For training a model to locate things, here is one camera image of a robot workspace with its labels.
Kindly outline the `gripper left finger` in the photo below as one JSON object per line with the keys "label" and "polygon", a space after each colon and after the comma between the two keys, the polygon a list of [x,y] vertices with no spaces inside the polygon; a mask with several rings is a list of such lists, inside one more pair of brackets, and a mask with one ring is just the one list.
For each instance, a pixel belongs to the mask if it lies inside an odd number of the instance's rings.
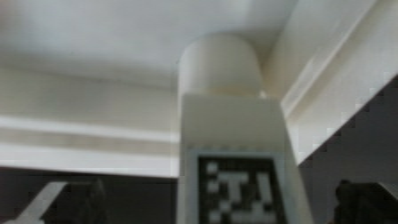
{"label": "gripper left finger", "polygon": [[108,224],[99,180],[50,182],[11,224]]}

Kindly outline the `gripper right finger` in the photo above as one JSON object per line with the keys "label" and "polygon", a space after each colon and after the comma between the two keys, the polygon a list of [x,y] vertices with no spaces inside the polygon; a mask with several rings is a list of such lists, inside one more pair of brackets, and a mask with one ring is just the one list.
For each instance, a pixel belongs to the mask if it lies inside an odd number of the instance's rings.
{"label": "gripper right finger", "polygon": [[398,183],[339,182],[334,224],[398,224]]}

